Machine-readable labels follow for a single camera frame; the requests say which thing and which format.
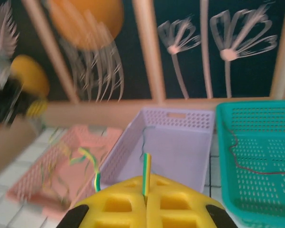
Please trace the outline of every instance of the painted dandelion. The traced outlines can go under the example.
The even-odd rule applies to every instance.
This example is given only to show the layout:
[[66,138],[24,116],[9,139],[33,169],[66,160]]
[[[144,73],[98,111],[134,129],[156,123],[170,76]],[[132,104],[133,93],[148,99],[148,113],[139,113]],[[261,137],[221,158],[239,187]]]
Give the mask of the painted dandelion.
[[82,15],[67,0],[62,7],[52,2],[51,10],[59,15],[64,29],[75,36],[75,40],[85,42],[93,50],[78,50],[74,45],[61,38],[60,44],[69,60],[75,90],[81,97],[87,94],[91,101],[92,90],[97,88],[96,101],[102,101],[105,95],[111,99],[113,91],[119,89],[119,98],[124,92],[124,72],[121,59],[111,36],[104,23],[98,23],[88,10]]
[[188,99],[189,95],[181,75],[177,53],[192,49],[200,44],[200,35],[193,36],[194,32],[195,26],[190,22],[190,18],[176,20],[172,24],[166,21],[158,27],[159,37],[171,55],[175,74],[185,99]]
[[[277,46],[277,35],[262,38],[272,26],[272,21],[265,14],[267,10],[267,4],[261,5],[257,10],[243,9],[236,12],[232,19],[230,18],[229,10],[226,10],[210,19],[213,38],[220,51],[221,58],[225,61],[225,81],[228,98],[232,97],[230,79],[231,61],[258,55],[270,51]],[[239,34],[236,35],[234,31],[240,19],[243,19],[244,26]],[[218,29],[220,23],[223,25],[223,32],[220,32]],[[263,29],[253,38],[247,38],[250,31],[259,24],[263,24]]]

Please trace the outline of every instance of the yellow ball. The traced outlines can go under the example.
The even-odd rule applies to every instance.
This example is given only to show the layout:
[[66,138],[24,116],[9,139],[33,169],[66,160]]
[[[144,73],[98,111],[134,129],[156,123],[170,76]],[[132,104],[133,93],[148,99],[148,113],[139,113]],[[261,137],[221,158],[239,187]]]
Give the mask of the yellow ball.
[[50,18],[57,31],[78,49],[95,50],[108,45],[99,31],[91,26],[89,11],[95,20],[104,23],[113,39],[119,34],[124,22],[124,7],[121,0],[48,0]]
[[17,56],[11,64],[11,70],[22,82],[24,91],[40,97],[48,95],[49,82],[46,73],[33,58],[26,55]]

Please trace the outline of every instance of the orange painted circle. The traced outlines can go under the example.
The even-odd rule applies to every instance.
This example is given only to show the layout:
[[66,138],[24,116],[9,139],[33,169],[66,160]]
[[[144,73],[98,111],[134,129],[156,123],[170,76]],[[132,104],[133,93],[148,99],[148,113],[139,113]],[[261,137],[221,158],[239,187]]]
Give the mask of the orange painted circle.
[[91,27],[88,12],[95,20],[104,23],[113,39],[124,22],[124,6],[121,0],[48,0],[49,14],[57,31],[73,46],[83,50],[99,49],[109,44],[99,38],[99,31]]

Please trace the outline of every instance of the white tiled floor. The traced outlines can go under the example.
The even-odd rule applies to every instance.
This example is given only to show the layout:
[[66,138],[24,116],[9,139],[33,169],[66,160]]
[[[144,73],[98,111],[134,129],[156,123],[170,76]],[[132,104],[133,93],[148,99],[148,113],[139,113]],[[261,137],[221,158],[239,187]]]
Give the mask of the white tiled floor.
[[[8,168],[0,174],[0,228],[56,228],[58,221],[41,215],[41,211],[28,205],[19,205],[4,198],[6,190],[28,170],[35,160],[46,151],[49,139],[55,129],[46,129]],[[60,138],[63,129],[56,131],[53,139]],[[214,135],[210,151],[209,170],[207,172],[204,194],[222,202],[219,171],[219,150]]]

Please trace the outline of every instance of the lavender basket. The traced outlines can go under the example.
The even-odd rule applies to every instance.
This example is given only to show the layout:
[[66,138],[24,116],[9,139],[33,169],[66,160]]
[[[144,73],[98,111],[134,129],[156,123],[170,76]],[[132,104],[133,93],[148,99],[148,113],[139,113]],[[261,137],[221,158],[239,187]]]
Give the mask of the lavender basket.
[[101,187],[141,176],[147,152],[153,173],[203,192],[214,120],[213,111],[142,109],[100,167]]

